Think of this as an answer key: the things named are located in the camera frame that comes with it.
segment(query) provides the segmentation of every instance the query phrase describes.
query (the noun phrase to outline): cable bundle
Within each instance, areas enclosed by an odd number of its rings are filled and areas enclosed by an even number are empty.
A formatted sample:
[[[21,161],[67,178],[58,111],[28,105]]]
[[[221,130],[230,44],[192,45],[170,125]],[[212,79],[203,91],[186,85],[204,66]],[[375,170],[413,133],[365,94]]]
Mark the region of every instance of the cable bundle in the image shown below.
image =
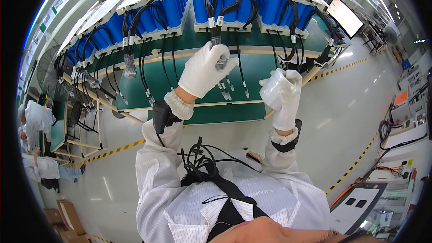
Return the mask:
[[[324,52],[317,58],[317,63],[320,65],[323,65],[324,62],[327,60],[328,55],[330,53],[330,49],[333,46],[333,40],[334,40],[334,31],[333,28],[331,27],[331,25],[329,24],[329,22],[325,19],[324,14],[321,12],[321,10],[318,9],[317,6],[315,6],[315,11],[316,14],[318,14],[318,16],[322,19],[322,21],[324,21],[324,23],[326,24],[328,30],[330,30],[330,41],[327,45],[327,47],[324,49]]]

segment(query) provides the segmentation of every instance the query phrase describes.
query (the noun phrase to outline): orange label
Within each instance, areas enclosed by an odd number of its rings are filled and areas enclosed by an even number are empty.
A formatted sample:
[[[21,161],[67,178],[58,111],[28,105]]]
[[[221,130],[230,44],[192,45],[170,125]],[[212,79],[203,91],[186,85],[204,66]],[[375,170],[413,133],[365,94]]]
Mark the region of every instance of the orange label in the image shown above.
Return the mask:
[[[396,96],[394,105],[399,105],[408,99],[408,89]]]

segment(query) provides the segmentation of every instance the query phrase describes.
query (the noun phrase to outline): green workbench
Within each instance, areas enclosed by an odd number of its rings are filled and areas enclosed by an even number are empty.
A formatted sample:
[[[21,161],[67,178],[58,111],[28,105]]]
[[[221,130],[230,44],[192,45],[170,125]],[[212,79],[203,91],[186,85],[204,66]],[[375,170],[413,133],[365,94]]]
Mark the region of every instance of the green workbench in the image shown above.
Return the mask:
[[[51,152],[56,151],[66,142],[67,109],[66,102],[54,101],[51,111],[57,121],[51,126]]]
[[[186,22],[183,30],[183,35],[176,37],[169,37],[165,39],[165,68],[170,82],[176,88],[177,80],[173,71],[173,64],[171,60],[172,45],[175,41],[175,63],[177,74],[180,77],[184,69],[184,64],[190,56],[205,45],[209,41],[208,33],[195,33],[193,30],[194,14],[193,9],[190,8],[188,14],[185,16]],[[315,23],[311,21],[307,27],[309,36],[303,40],[304,56],[309,58],[317,58],[321,55],[322,51],[328,44],[328,37],[325,35],[326,28],[324,23]],[[250,97],[247,98],[241,81],[239,67],[235,67],[229,74],[229,79],[234,86],[234,91],[231,91],[228,84],[225,86],[229,91],[232,100],[225,100],[218,87],[213,88],[203,99],[196,100],[196,107],[194,109],[193,117],[185,122],[185,125],[196,124],[210,124],[221,122],[239,122],[263,119],[266,115],[264,103],[259,95],[261,86],[258,84],[259,80],[269,78],[270,72],[276,68],[272,43],[276,46],[276,52],[279,55],[284,54],[282,43],[278,35],[263,34],[259,30],[256,22],[252,24],[250,33],[237,32],[238,44],[241,51],[241,66],[249,91]],[[291,51],[291,41],[289,36],[281,36],[284,41],[286,52],[289,54]],[[222,32],[222,43],[228,45],[230,49],[236,49],[235,33]],[[147,49],[146,61],[144,64],[144,73],[149,89],[154,96],[155,100],[163,100],[164,95],[170,91],[165,75],[162,69],[161,54],[157,56],[152,55],[153,49],[162,49],[163,40],[152,41]],[[301,44],[298,43],[299,57],[302,55]],[[138,65],[138,57],[142,44],[134,46],[135,64]],[[95,71],[99,72],[100,76],[105,76],[106,67],[108,73],[112,72],[112,66],[124,68],[123,52],[116,52],[112,55],[110,60],[106,56],[100,63],[95,60],[93,64],[88,67],[90,74]],[[152,111],[150,104],[146,98],[145,91],[141,82],[139,67],[136,78],[127,79],[122,76],[119,82],[119,88],[128,104],[119,96],[116,99],[116,106],[121,111],[137,111],[148,110],[148,118],[152,118]]]

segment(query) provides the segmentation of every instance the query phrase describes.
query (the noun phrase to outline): black fabric strap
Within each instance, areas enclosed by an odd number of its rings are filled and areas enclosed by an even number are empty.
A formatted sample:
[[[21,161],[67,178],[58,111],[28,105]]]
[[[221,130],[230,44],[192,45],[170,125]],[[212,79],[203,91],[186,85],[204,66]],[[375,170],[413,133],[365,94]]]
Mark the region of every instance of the black fabric strap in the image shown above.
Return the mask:
[[[282,152],[282,153],[286,153],[286,152],[289,152],[295,148],[295,145],[297,144],[297,141],[299,140],[300,129],[302,127],[302,121],[299,119],[296,119],[295,120],[295,126],[297,127],[297,129],[299,129],[299,133],[298,133],[297,137],[294,140],[292,140],[291,142],[289,142],[287,144],[277,144],[277,143],[272,141],[272,145],[277,151]]]

